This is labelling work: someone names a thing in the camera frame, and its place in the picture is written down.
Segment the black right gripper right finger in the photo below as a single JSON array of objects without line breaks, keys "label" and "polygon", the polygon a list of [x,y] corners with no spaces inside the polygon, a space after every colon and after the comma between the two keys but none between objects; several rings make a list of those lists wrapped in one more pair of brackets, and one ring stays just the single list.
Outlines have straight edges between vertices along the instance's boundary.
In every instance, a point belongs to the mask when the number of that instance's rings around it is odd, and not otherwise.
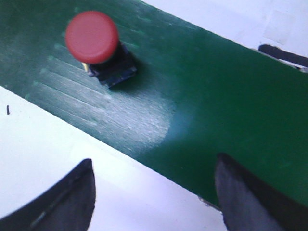
[{"label": "black right gripper right finger", "polygon": [[229,231],[306,231],[308,208],[271,187],[225,153],[217,155],[215,187]]}]

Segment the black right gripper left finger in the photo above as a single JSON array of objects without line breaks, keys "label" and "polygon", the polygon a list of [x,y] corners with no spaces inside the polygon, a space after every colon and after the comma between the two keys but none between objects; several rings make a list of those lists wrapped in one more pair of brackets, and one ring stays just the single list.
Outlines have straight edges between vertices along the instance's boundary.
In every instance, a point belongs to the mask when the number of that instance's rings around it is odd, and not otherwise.
[{"label": "black right gripper left finger", "polygon": [[0,220],[2,231],[86,231],[96,202],[91,159],[82,160],[39,197]]}]

